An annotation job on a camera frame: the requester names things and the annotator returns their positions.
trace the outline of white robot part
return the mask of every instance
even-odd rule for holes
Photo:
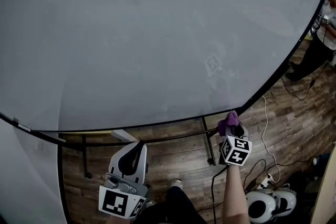
[[[263,191],[251,191],[246,194],[248,215],[252,223],[265,223],[273,217],[276,201]]]
[[[147,145],[136,141],[116,152],[106,173],[104,186],[99,188],[99,210],[107,214],[134,219],[145,204]]]
[[[275,190],[273,192],[274,197],[276,198],[277,207],[279,211],[282,211],[279,214],[276,214],[276,217],[284,217],[291,214],[296,206],[296,194],[292,190]]]

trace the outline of black shoe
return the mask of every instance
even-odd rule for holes
[[[293,70],[296,70],[298,69],[299,65],[297,63],[294,63],[294,62],[290,62],[290,66],[292,67]]]
[[[298,81],[298,80],[300,80],[298,77],[295,76],[294,73],[286,73],[286,78],[290,79],[291,81]]]

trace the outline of purple cloth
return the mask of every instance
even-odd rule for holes
[[[218,123],[218,132],[220,136],[225,136],[226,127],[231,127],[232,134],[235,134],[235,128],[239,125],[238,115],[236,111],[231,111],[226,119],[221,120]]]

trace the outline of person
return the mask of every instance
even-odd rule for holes
[[[226,185],[223,201],[223,224],[248,224],[248,208],[240,178],[239,166],[230,165],[226,170]],[[107,224],[129,224],[130,220],[111,216]],[[183,192],[183,182],[173,180],[165,202],[144,209],[134,224],[206,224],[192,202]]]
[[[325,0],[322,7],[322,16],[327,15],[330,24],[321,23],[314,35],[301,63],[291,62],[294,70],[287,73],[286,77],[298,81],[318,69],[326,60],[331,60],[336,50],[336,0]]]

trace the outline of white wall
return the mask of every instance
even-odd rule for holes
[[[0,214],[8,224],[66,224],[57,145],[0,120]]]

